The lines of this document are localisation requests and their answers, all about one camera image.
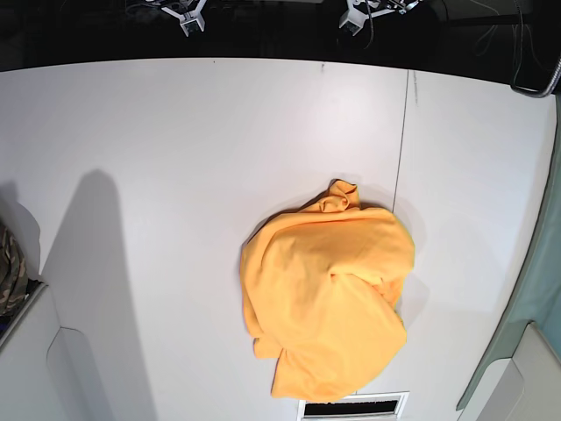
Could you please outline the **yellow t-shirt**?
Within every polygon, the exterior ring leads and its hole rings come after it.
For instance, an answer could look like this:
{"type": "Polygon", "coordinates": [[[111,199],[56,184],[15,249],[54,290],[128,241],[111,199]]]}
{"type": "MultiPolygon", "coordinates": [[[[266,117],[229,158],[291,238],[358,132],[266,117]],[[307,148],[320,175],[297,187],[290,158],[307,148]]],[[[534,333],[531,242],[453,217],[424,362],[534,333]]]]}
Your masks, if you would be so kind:
{"type": "Polygon", "coordinates": [[[254,354],[276,362],[272,396],[328,403],[378,376],[407,340],[396,308],[414,260],[401,221],[343,180],[256,231],[239,277],[254,354]]]}

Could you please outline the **white floor vent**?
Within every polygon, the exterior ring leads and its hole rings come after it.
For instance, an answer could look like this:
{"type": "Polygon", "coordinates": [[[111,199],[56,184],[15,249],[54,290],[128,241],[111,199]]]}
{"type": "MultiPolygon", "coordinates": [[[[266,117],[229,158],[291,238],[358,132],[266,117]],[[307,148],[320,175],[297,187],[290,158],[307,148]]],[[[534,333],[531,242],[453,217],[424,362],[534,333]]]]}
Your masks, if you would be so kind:
{"type": "Polygon", "coordinates": [[[300,400],[297,420],[377,421],[400,420],[409,392],[354,394],[330,403],[300,400]]]}

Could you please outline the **camouflage cloth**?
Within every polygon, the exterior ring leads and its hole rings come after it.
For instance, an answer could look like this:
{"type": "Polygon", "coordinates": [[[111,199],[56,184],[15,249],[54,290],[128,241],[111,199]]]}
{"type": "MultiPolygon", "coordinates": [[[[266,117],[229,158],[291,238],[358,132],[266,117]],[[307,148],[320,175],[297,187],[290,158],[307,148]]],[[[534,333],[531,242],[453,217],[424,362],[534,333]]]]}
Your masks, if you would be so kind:
{"type": "Polygon", "coordinates": [[[28,275],[26,261],[13,233],[1,224],[1,316],[11,316],[25,300],[28,275]]]}

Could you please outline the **white left bin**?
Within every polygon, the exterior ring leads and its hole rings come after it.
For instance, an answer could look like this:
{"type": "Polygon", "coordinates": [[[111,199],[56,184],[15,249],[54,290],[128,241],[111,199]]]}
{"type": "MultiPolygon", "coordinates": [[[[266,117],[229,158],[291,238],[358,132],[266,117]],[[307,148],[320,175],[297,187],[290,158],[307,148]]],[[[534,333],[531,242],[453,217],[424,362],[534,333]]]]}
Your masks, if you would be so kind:
{"type": "Polygon", "coordinates": [[[87,337],[41,283],[1,336],[2,420],[112,420],[87,337]]]}

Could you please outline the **white bin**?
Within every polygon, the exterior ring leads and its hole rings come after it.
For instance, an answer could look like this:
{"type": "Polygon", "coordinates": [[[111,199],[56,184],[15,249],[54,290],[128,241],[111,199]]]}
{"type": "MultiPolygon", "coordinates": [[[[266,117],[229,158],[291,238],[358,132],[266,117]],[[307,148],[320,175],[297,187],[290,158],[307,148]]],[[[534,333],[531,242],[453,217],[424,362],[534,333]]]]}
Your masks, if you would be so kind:
{"type": "Polygon", "coordinates": [[[488,366],[459,420],[560,421],[560,359],[536,324],[488,366]]]}
{"type": "Polygon", "coordinates": [[[2,420],[112,420],[87,337],[41,283],[1,336],[2,420]]]}

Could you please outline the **white right bin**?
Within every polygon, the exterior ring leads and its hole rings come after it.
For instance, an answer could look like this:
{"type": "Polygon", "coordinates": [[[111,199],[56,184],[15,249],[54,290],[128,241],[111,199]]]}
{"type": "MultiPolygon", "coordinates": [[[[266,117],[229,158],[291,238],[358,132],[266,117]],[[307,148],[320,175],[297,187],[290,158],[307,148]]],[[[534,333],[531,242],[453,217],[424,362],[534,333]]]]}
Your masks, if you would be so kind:
{"type": "Polygon", "coordinates": [[[459,420],[560,421],[560,359],[536,324],[488,366],[459,420]]]}

